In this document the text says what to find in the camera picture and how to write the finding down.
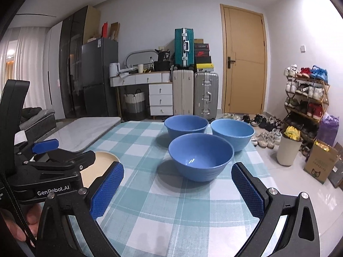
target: white curtain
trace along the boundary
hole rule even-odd
[[[6,57],[11,31],[8,29],[0,42],[0,96],[6,84]]]
[[[14,56],[13,76],[30,81],[24,107],[46,108],[43,90],[43,52],[49,28],[22,27]]]

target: cup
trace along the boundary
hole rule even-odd
[[[143,64],[138,65],[138,73],[143,73]]]

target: blue bowl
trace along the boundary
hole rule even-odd
[[[254,128],[242,121],[219,119],[211,123],[212,133],[227,140],[235,152],[239,152],[249,143],[254,135]]]
[[[209,122],[199,116],[177,115],[171,116],[164,121],[171,139],[175,139],[187,133],[204,133]]]
[[[169,154],[184,177],[207,182],[223,171],[234,155],[234,148],[218,136],[191,133],[171,141]]]

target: cat face logo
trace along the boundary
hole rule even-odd
[[[314,169],[312,169],[311,175],[312,175],[313,178],[318,178],[320,176],[320,172],[317,172]]]

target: finger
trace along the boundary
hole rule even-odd
[[[11,219],[5,219],[6,225],[8,229],[10,230],[12,236],[21,241],[24,242],[26,241],[26,236],[23,232],[23,230],[20,229],[20,227]]]
[[[35,237],[37,236],[37,233],[38,233],[38,225],[39,225],[38,223],[29,225],[31,232]]]
[[[32,208],[27,212],[26,219],[27,222],[31,225],[34,225],[39,222],[39,219],[42,214],[42,209],[39,204],[35,204]]]

